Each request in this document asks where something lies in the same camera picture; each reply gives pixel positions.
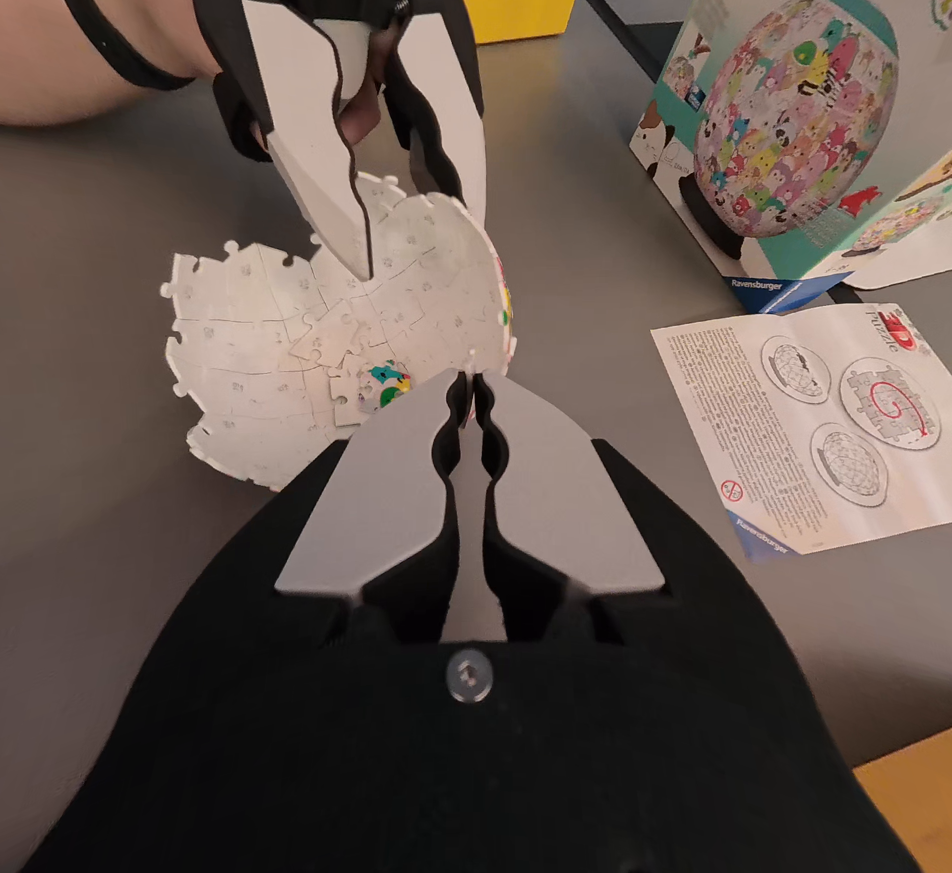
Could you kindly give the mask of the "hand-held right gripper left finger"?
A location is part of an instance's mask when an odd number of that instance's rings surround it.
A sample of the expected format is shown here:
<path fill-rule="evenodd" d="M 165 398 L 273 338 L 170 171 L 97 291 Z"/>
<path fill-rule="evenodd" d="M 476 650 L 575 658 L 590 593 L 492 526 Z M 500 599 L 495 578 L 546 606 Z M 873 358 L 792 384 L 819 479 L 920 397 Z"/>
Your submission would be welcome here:
<path fill-rule="evenodd" d="M 461 460 L 467 374 L 448 367 L 378 410 L 347 446 L 292 547 L 281 594 L 359 600 L 437 541 Z"/>

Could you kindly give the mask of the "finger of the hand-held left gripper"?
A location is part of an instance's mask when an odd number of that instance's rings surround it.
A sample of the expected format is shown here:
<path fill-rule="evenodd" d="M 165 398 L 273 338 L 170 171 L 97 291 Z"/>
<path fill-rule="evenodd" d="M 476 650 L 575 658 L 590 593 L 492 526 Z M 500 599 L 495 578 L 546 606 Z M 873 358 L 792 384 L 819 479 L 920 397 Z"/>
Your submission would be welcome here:
<path fill-rule="evenodd" d="M 268 152 L 318 240 L 367 282 L 368 218 L 339 113 L 363 85 L 371 29 L 278 3 L 244 0 L 243 9 L 270 113 Z"/>
<path fill-rule="evenodd" d="M 387 59 L 384 95 L 415 189 L 455 198 L 484 222 L 482 116 L 439 13 L 418 13 L 405 23 Z"/>

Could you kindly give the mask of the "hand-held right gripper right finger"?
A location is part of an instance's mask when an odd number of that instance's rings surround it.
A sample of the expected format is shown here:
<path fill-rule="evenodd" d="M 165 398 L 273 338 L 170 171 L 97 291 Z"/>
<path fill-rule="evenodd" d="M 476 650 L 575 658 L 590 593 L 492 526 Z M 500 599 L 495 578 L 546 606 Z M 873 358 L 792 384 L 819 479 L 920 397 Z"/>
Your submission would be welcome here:
<path fill-rule="evenodd" d="M 590 596 L 660 591 L 663 575 L 601 462 L 563 411 L 498 371 L 474 379 L 486 523 Z"/>

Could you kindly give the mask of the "white half puzzle ball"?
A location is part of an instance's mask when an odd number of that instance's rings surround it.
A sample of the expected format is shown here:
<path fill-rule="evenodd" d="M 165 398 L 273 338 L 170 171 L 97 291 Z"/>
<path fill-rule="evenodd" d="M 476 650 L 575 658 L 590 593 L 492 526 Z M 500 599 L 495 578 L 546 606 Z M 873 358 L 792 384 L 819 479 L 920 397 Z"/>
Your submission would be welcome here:
<path fill-rule="evenodd" d="M 176 253 L 161 295 L 175 320 L 165 356 L 174 391 L 201 417 L 190 452 L 243 482 L 281 490 L 363 423 L 334 424 L 328 370 L 290 356 L 294 319 L 346 299 L 371 323 L 363 360 L 404 365 L 412 389 L 448 367 L 506 373 L 515 352 L 502 261 L 455 199 L 409 195 L 395 176 L 359 173 L 374 276 L 360 282 L 313 238 L 309 260 L 262 244 L 224 258 Z"/>

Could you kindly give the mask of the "person's left forearm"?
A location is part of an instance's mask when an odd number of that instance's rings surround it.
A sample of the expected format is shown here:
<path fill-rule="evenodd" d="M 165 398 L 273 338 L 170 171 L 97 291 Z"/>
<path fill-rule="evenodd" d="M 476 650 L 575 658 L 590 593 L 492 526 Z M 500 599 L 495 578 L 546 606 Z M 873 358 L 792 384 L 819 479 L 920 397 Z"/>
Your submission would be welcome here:
<path fill-rule="evenodd" d="M 147 94 L 107 64 L 64 0 L 1 0 L 3 127 L 65 125 Z"/>

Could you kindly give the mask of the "colourful loose puzzle piece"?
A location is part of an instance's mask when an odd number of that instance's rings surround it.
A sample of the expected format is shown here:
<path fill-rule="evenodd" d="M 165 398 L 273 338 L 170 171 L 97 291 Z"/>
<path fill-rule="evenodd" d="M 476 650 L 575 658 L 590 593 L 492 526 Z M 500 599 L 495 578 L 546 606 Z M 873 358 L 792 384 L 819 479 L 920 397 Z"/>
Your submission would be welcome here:
<path fill-rule="evenodd" d="M 406 367 L 392 359 L 370 366 L 366 374 L 369 383 L 365 403 L 371 412 L 387 407 L 412 389 L 411 376 Z"/>

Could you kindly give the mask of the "colourful puzzle box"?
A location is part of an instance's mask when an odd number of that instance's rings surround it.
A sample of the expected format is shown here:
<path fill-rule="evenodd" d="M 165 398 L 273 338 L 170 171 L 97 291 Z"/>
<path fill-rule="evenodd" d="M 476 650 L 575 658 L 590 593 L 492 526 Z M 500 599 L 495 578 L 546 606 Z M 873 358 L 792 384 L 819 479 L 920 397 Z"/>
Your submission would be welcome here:
<path fill-rule="evenodd" d="M 693 0 L 630 141 L 748 313 L 950 210 L 951 0 Z"/>

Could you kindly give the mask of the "white instruction leaflet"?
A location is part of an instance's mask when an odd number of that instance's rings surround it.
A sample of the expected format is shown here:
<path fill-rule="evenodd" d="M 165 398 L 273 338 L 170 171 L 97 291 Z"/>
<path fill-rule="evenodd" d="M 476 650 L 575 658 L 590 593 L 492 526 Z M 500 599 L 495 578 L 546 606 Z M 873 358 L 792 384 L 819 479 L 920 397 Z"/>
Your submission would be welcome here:
<path fill-rule="evenodd" d="M 900 306 L 652 336 L 749 560 L 950 524 L 950 370 Z"/>

